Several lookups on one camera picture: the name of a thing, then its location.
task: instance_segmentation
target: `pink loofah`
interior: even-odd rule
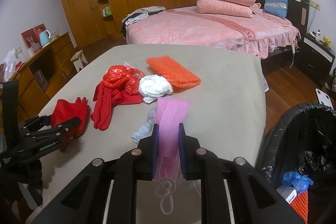
[[[174,98],[158,98],[154,122],[159,125],[159,150],[155,178],[176,181],[180,167],[179,124],[184,122],[190,102]]]

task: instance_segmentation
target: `blue cushion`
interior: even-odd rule
[[[269,13],[285,19],[288,10],[288,0],[265,0],[264,13]]]

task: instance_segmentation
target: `wooden stool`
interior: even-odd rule
[[[73,64],[75,65],[75,68],[77,70],[77,72],[79,72],[80,69],[84,69],[84,63],[88,64],[84,54],[83,54],[83,50],[80,50],[78,52],[75,53],[75,55],[71,58],[71,61],[73,62]]]

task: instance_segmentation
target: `yellow plush toy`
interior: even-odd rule
[[[323,40],[322,40],[322,43],[324,46],[326,46],[327,48],[330,48],[330,43],[331,43],[331,40],[327,37],[323,37]]]

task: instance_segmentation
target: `pink bedspread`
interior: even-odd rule
[[[225,48],[267,58],[293,44],[299,30],[287,19],[253,10],[253,18],[199,14],[196,7],[172,9],[127,26],[128,44],[180,44]]]

